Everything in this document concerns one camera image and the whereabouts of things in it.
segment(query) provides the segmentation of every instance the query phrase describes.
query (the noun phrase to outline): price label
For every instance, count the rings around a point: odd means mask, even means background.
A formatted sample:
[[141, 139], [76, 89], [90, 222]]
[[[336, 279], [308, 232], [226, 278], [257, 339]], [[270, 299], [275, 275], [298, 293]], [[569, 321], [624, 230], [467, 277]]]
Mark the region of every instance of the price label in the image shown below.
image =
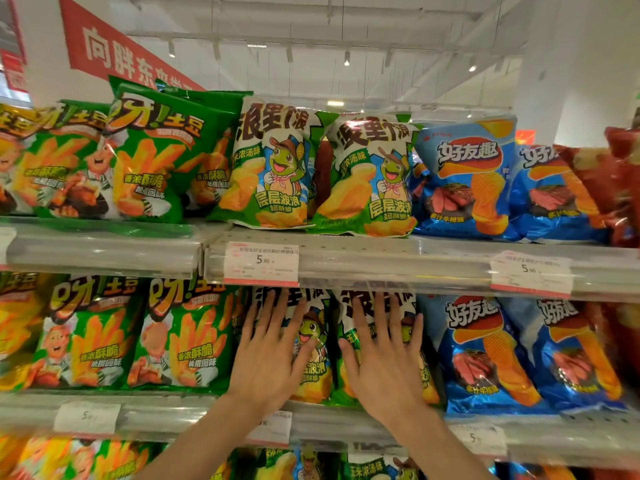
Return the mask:
[[121, 406], [85, 401], [64, 403], [53, 421], [53, 430], [57, 433], [113, 435]]
[[450, 427], [469, 451], [496, 458], [507, 456], [507, 440], [502, 428], [491, 424], [453, 424]]
[[276, 411], [260, 421], [260, 425], [246, 437], [246, 442], [252, 445], [287, 448], [292, 419], [292, 412]]
[[571, 259], [503, 251], [491, 259], [493, 290], [571, 298]]
[[0, 227], [0, 269], [7, 269], [6, 251], [17, 235], [14, 227]]
[[228, 242], [223, 282], [230, 285], [298, 287], [298, 246]]

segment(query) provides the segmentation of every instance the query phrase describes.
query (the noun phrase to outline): white pillar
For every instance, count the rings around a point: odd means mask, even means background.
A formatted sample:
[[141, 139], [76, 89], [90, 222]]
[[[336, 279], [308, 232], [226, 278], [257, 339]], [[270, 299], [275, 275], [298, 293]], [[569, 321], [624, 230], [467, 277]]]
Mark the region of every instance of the white pillar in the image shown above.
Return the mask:
[[[109, 0], [73, 0], [111, 23]], [[35, 107], [58, 99], [111, 102], [106, 80], [71, 69], [58, 0], [14, 0], [27, 58], [26, 78]]]
[[536, 143], [604, 146], [640, 75], [640, 0], [536, 0], [514, 111]]

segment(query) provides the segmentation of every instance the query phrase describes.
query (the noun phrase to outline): finger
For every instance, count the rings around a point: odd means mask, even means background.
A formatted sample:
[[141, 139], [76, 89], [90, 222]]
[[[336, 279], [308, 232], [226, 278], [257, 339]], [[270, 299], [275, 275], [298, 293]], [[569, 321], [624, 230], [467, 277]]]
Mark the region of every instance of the finger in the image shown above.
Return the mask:
[[358, 338], [360, 339], [360, 349], [364, 353], [366, 350], [370, 350], [373, 347], [371, 332], [369, 331], [367, 319], [364, 316], [364, 310], [362, 309], [360, 298], [354, 297], [351, 302], [353, 304], [353, 323], [356, 325], [356, 331], [358, 332]]
[[376, 291], [376, 297], [373, 302], [373, 318], [376, 322], [376, 337], [378, 339], [378, 345], [384, 348], [388, 348], [389, 341], [389, 328], [387, 322], [387, 314], [385, 313], [385, 294], [382, 291]]
[[255, 322], [255, 315], [258, 313], [258, 304], [253, 303], [251, 307], [249, 307], [249, 311], [246, 313], [246, 318], [244, 319], [244, 325], [242, 327], [242, 337], [240, 338], [240, 344], [238, 348], [244, 348], [249, 345], [251, 342], [251, 337], [253, 335], [253, 323]]
[[400, 302], [395, 293], [389, 293], [389, 303], [391, 310], [389, 313], [389, 333], [391, 342], [397, 349], [404, 348], [402, 341], [402, 318], [400, 317]]
[[409, 343], [409, 350], [411, 355], [418, 355], [420, 353], [420, 347], [422, 345], [422, 329], [424, 328], [424, 316], [421, 313], [415, 317], [413, 323], [413, 332], [411, 334], [411, 342]]
[[353, 346], [347, 339], [338, 339], [338, 345], [340, 346], [340, 350], [342, 352], [342, 361], [344, 362], [344, 366], [347, 369], [349, 382], [351, 383], [351, 387], [353, 387], [355, 390], [355, 384], [360, 379], [360, 364], [358, 363], [358, 358], [356, 357], [356, 351], [353, 349]]
[[260, 320], [258, 320], [258, 326], [255, 328], [254, 337], [264, 337], [269, 328], [269, 322], [271, 321], [271, 311], [273, 309], [273, 302], [276, 299], [276, 290], [271, 290], [267, 293], [267, 299], [262, 304], [262, 314]]
[[293, 349], [293, 342], [296, 339], [298, 331], [300, 330], [300, 325], [302, 325], [302, 318], [304, 318], [305, 313], [307, 311], [307, 300], [300, 300], [298, 302], [298, 306], [296, 306], [296, 311], [293, 312], [293, 317], [287, 325], [287, 328], [284, 330], [284, 334], [282, 335], [282, 342], [285, 347], [289, 347]]
[[278, 298], [278, 304], [271, 314], [271, 322], [269, 323], [269, 330], [267, 332], [270, 340], [276, 341], [280, 338], [280, 329], [282, 328], [282, 321], [284, 315], [287, 313], [287, 304], [289, 302], [289, 288], [283, 288], [280, 291], [280, 297]]
[[295, 388], [299, 386], [300, 381], [302, 380], [302, 374], [305, 373], [305, 368], [307, 367], [309, 359], [311, 358], [311, 352], [313, 352], [316, 348], [317, 341], [318, 339], [316, 339], [315, 337], [306, 341], [305, 344], [300, 348], [298, 356], [291, 366], [292, 393], [293, 391], [295, 391]]

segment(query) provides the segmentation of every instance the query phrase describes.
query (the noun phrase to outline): white ceiling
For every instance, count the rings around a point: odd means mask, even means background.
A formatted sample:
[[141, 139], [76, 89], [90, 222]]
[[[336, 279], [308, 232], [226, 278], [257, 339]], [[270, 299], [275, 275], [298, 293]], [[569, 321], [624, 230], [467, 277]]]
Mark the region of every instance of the white ceiling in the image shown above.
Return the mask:
[[[329, 99], [345, 101], [348, 110], [422, 108], [421, 118], [451, 120], [462, 109], [466, 117], [469, 110], [511, 106], [532, 1], [112, 0], [111, 6], [119, 30], [205, 88], [250, 89], [320, 109]], [[169, 38], [175, 58], [168, 56]], [[472, 57], [475, 73], [468, 71]], [[501, 57], [502, 69], [494, 72]], [[441, 108], [424, 106], [434, 103]]]

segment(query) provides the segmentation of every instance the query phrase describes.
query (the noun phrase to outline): supermarket shelf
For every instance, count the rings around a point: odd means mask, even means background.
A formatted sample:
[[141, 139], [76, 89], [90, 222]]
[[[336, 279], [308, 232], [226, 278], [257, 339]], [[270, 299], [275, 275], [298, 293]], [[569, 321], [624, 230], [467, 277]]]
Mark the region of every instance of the supermarket shelf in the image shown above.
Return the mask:
[[513, 250], [572, 259], [573, 298], [640, 302], [640, 260], [634, 249], [542, 245], [411, 236], [409, 239], [319, 236], [236, 227], [205, 249], [205, 275], [221, 282], [229, 241], [300, 246], [300, 286], [418, 293], [478, 293], [490, 289], [490, 261]]
[[[152, 392], [3, 393], [0, 429], [50, 435], [60, 404], [74, 400], [120, 403], [118, 437], [167, 441], [201, 418], [215, 397]], [[387, 430], [363, 411], [293, 401], [283, 409], [293, 412], [291, 444], [312, 445], [320, 451], [343, 451], [347, 445], [360, 451], [402, 451]], [[448, 421], [500, 426], [505, 432], [511, 461], [640, 470], [638, 415], [598, 412], [562, 418], [473, 417]]]
[[79, 227], [62, 231], [54, 227], [59, 224], [53, 219], [2, 219], [0, 232], [4, 228], [17, 232], [6, 250], [9, 269], [190, 278], [202, 265], [201, 243], [230, 228], [82, 221]]

